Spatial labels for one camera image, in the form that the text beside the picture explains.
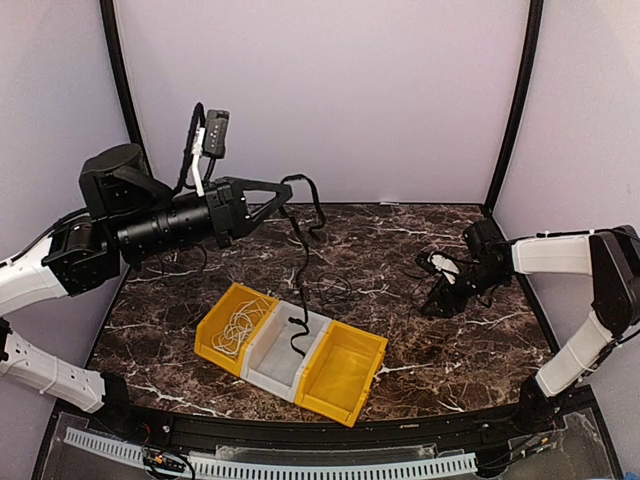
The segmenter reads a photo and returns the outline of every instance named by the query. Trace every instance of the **white cable tie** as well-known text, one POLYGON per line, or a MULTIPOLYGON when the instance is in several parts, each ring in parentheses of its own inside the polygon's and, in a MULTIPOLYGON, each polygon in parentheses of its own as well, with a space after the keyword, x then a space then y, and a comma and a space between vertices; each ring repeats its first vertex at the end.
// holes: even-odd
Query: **white cable tie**
POLYGON ((567 347, 569 349, 569 353, 571 353, 571 356, 573 357, 573 359, 576 361, 576 363, 580 366, 580 368, 582 368, 583 370, 586 370, 587 372, 591 372, 594 373, 595 370, 589 367, 586 367, 582 364, 582 361, 580 361, 580 359, 578 358, 578 356, 576 355, 576 352, 573 351, 573 347, 571 346, 571 343, 567 343, 567 347))
POLYGON ((40 395, 44 395, 49 391, 51 387, 53 387, 58 381, 58 357, 53 357, 53 378, 49 382, 49 384, 44 387, 42 390, 39 390, 38 393, 40 395))

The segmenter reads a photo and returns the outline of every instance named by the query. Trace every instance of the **white wall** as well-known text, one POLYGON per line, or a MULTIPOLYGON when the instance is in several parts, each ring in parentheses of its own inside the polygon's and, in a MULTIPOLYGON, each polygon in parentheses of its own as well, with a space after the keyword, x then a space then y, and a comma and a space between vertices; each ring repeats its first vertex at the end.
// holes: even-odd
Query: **white wall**
POLYGON ((484 201, 528 4, 117 2, 160 179, 175 183, 202 101, 231 111, 218 175, 303 172, 324 200, 354 202, 484 201))
MULTIPOLYGON (((531 89, 496 217, 511 237, 640 229, 640 2, 546 2, 531 89)), ((585 320, 590 280, 538 276, 561 343, 585 320)), ((623 468, 640 471, 640 343, 592 384, 623 468)))
MULTIPOLYGON (((84 160, 128 137, 97 1, 0 2, 0 258, 83 205, 84 160)), ((86 360, 115 283, 7 319, 35 345, 86 360)), ((31 477, 53 402, 0 380, 0 479, 31 477)))

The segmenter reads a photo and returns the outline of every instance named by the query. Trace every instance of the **black metal frame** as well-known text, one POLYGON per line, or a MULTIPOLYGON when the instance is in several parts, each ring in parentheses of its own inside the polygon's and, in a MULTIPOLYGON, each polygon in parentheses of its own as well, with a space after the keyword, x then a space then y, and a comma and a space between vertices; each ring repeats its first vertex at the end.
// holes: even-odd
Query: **black metal frame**
POLYGON ((113 72, 113 80, 116 84, 118 98, 120 100, 120 108, 122 116, 127 127, 129 140, 132 143, 140 145, 142 154, 147 161, 147 167, 151 172, 148 164, 148 156, 142 139, 142 132, 136 110, 133 105, 133 97, 131 96, 131 88, 127 71, 124 65, 124 57, 122 55, 122 46, 120 44, 120 36, 118 35, 118 21, 113 0, 100 0, 100 11, 102 13, 102 25, 104 27, 104 35, 107 41, 107 49, 109 51, 109 61, 111 62, 111 71, 113 72))
MULTIPOLYGON (((126 76, 113 0, 100 0, 100 6, 109 57, 120 105, 127 125, 127 131, 131 141, 139 144, 144 151, 142 135, 126 76)), ((540 30, 542 6, 543 0, 531 0, 530 2, 524 48, 509 120, 487 198, 484 204, 480 205, 485 216, 492 220, 492 212, 504 183, 526 101, 540 30)), ((124 286, 128 275, 129 272, 127 271, 118 288, 118 293, 124 286)), ((551 351, 556 353, 559 350, 558 342, 553 335, 549 322, 531 285, 527 278, 522 275, 518 276, 518 281, 540 323, 540 327, 549 343, 551 351)), ((105 315, 103 327, 115 305, 116 298, 117 295, 114 296, 109 310, 105 315)), ((89 359, 93 356, 98 338, 99 336, 96 338, 96 343, 93 345, 89 359)), ((273 448, 277 446, 278 448, 316 450, 380 448, 385 446, 397 447, 435 443, 441 451, 464 448, 467 451, 477 453, 505 449, 507 448, 507 441, 519 435, 518 432, 515 432, 509 427, 508 423, 502 424, 503 426, 499 428, 488 429, 486 431, 478 428, 478 425, 484 422, 491 423, 491 419, 504 418, 510 415, 515 408, 516 405, 505 405, 477 412, 438 417, 385 422, 363 422, 356 424, 352 429, 347 429, 335 423, 291 424, 225 420, 185 414, 172 414, 154 409, 134 407, 137 415, 148 418, 149 424, 158 424, 160 422, 163 425, 170 425, 170 434, 165 435, 164 438, 157 438, 156 440, 178 450, 197 449, 211 451, 218 443, 256 448, 273 448)), ((564 406, 563 411, 569 413, 584 408, 591 408, 593 410, 616 478, 622 478, 622 470, 618 463, 609 432, 600 408, 593 396, 593 392, 588 386, 577 389, 564 406)), ((66 402, 57 401, 40 446, 36 467, 32 476, 33 479, 40 478, 51 436, 55 430, 58 416, 62 412, 84 415, 77 408, 66 402)), ((98 423, 96 423, 94 427, 103 429, 98 423)))
MULTIPOLYGON (((508 451, 508 441, 522 435, 509 423, 500 421, 511 415, 515 408, 515 405, 505 405, 438 417, 362 422, 353 428, 346 428, 337 423, 300 424, 218 419, 144 407, 134 407, 134 414, 146 420, 152 428, 156 427, 154 430, 158 426, 168 425, 170 433, 163 438, 154 438, 153 442, 184 453, 190 450, 213 453, 216 447, 221 445, 307 451, 436 445, 439 452, 463 449, 475 452, 481 459, 483 456, 502 455, 508 451)), ((561 419, 563 414, 587 408, 594 414, 613 473, 616 478, 621 479, 622 469, 591 387, 576 389, 563 406, 558 418, 561 419)), ((39 480, 42 475, 48 448, 61 413, 86 417, 90 420, 91 428, 105 431, 104 426, 91 415, 66 402, 58 401, 40 446, 32 480, 39 480)))
POLYGON ((513 101, 511 102, 511 111, 507 120, 507 128, 502 139, 502 146, 496 162, 496 168, 493 172, 489 192, 484 202, 484 212, 491 215, 498 202, 500 190, 504 184, 504 179, 509 168, 509 161, 513 153, 513 147, 518 136, 520 128, 520 120, 522 112, 527 100, 527 92, 529 90, 529 82, 531 80, 531 72, 533 71, 533 61, 538 46, 538 35, 540 33, 540 24, 542 23, 542 7, 544 0, 531 0, 529 4, 529 18, 527 20, 527 32, 524 37, 524 47, 522 49, 522 58, 520 59, 520 69, 518 70, 518 80, 513 93, 513 101))

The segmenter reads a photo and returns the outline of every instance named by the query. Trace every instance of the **yellow bin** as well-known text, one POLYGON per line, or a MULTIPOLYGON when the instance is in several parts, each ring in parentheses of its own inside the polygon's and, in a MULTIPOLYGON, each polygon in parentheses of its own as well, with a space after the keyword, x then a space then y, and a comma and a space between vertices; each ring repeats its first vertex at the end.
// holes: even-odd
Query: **yellow bin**
POLYGON ((335 320, 302 373, 296 405, 353 427, 387 339, 335 320))
POLYGON ((253 341, 262 325, 271 316, 277 304, 278 300, 275 298, 263 295, 244 285, 234 283, 198 325, 195 343, 196 354, 219 365, 235 376, 240 377, 247 346, 253 341), (234 356, 229 356, 221 351, 215 350, 212 340, 224 330, 233 312, 236 311, 239 305, 257 299, 264 300, 263 310, 266 308, 266 313, 262 317, 255 314, 249 317, 254 329, 244 343, 239 346, 238 353, 234 356))

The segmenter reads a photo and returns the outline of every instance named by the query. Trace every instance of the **tangled white string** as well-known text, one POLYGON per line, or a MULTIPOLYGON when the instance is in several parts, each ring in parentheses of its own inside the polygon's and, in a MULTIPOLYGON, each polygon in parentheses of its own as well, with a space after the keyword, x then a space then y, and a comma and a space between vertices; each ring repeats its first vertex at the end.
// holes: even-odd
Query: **tangled white string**
POLYGON ((211 337, 214 350, 229 357, 237 357, 240 348, 269 310, 269 302, 262 297, 240 303, 229 318, 222 332, 211 337))

